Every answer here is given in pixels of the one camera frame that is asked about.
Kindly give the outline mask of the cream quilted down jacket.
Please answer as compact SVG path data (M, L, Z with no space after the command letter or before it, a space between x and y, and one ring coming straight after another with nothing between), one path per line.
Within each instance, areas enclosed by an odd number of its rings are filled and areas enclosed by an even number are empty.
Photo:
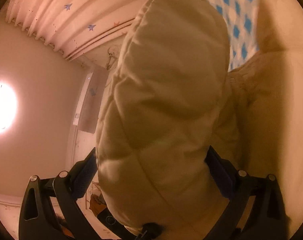
M207 0L147 0L127 33L98 121L98 181L115 233L205 239L229 200L204 162L279 184L287 238L303 239L303 8L259 0L259 50L229 71Z

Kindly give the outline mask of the round ceiling lamp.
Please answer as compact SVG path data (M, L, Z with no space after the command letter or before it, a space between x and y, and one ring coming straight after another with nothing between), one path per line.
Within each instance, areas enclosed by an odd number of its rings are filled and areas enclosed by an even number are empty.
M18 100L13 88L0 82L0 134L13 125L18 109Z

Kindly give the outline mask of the whale print curtain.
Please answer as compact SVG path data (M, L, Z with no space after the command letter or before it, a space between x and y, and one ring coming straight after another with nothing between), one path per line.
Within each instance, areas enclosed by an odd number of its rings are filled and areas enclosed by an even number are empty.
M72 61L125 35L146 0L9 0L14 23Z

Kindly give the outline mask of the blue white checkered plastic bag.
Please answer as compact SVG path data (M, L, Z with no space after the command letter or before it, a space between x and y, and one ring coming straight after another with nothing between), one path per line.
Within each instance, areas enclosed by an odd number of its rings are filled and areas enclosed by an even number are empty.
M207 0L224 18L230 42L229 71L245 64L259 50L256 27L259 0Z

